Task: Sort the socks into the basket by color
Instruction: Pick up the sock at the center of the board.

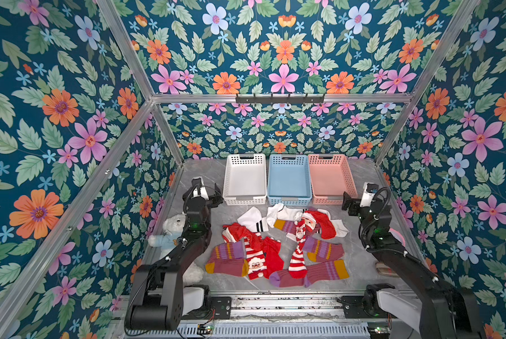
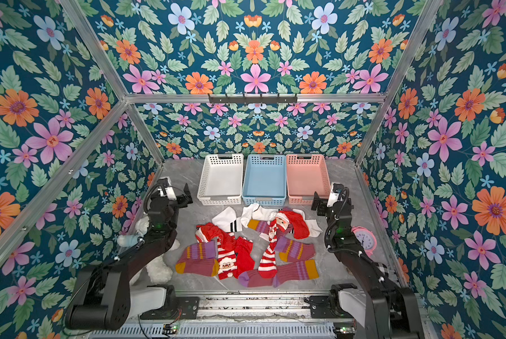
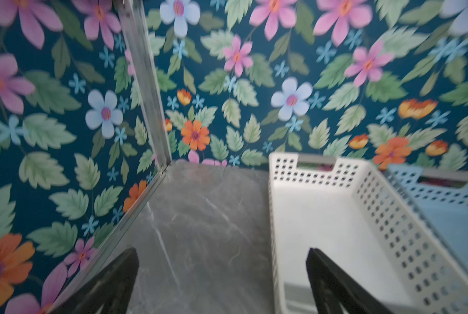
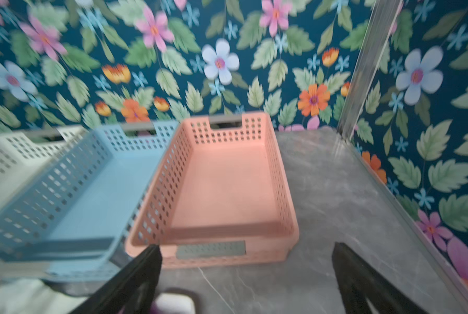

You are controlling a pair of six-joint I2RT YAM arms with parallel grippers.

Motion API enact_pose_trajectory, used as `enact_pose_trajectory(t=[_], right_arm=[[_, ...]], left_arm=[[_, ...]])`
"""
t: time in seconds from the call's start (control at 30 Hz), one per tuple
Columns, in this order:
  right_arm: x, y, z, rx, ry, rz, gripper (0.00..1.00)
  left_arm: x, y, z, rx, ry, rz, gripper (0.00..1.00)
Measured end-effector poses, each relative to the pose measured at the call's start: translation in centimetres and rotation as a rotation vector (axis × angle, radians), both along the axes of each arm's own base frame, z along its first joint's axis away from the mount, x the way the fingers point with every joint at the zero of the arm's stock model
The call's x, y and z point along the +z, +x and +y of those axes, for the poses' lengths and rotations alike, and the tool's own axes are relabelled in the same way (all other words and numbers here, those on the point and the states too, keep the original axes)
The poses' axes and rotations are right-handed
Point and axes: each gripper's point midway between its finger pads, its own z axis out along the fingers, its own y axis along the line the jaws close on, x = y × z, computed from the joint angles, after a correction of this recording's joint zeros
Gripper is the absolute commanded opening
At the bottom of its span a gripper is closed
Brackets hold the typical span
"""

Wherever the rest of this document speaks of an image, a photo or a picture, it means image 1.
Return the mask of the red white striped santa sock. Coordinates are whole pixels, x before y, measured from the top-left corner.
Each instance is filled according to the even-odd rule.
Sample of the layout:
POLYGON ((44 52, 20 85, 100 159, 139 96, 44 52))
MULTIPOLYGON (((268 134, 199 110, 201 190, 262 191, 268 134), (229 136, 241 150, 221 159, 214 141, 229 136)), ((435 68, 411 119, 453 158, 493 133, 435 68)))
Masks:
POLYGON ((292 278, 301 279, 305 278, 308 273, 308 269, 305 265, 304 259, 304 246, 307 240, 307 234, 312 230, 311 220, 303 218, 296 225, 295 229, 295 240, 297 242, 296 248, 293 251, 291 260, 288 267, 288 272, 292 278))

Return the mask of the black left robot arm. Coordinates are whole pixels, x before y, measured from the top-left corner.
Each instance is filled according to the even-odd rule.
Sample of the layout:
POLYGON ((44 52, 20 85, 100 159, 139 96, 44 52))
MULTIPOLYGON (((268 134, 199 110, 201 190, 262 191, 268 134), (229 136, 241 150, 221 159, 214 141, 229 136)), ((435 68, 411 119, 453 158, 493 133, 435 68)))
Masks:
POLYGON ((174 331, 183 312, 183 275, 197 257, 208 248, 211 231, 211 209, 223 203, 221 190, 209 187, 201 177, 183 194, 185 227, 178 244, 154 264, 142 265, 134 276, 131 297, 124 318, 130 331, 174 331))

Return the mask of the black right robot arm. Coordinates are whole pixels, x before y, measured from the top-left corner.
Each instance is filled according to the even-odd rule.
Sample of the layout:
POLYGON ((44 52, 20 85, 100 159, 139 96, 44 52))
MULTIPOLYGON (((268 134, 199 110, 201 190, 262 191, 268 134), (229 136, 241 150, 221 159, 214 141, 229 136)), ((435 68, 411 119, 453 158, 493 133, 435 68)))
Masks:
POLYGON ((362 198, 343 195, 342 210, 360 220, 358 238, 364 249, 400 277, 415 293, 400 294, 394 286, 368 285, 362 299, 365 313, 391 314, 422 338, 484 338, 479 306, 472 291, 439 278, 390 232, 392 215, 387 187, 367 184, 362 198))

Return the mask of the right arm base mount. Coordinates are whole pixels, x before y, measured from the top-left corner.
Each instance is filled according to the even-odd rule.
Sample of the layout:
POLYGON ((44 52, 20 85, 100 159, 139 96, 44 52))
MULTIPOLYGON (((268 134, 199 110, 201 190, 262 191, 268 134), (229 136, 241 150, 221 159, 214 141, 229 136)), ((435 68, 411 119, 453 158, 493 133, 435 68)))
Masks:
POLYGON ((338 302, 347 319, 386 319, 387 312, 364 301, 364 296, 341 296, 338 302))

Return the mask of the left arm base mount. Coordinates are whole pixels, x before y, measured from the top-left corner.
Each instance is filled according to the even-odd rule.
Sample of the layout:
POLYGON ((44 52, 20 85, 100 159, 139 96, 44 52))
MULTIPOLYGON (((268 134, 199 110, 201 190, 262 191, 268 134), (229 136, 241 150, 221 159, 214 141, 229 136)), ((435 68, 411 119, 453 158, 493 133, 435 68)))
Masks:
POLYGON ((186 320, 229 320, 232 310, 231 297, 210 297, 202 307, 193 310, 184 315, 182 319, 186 320))

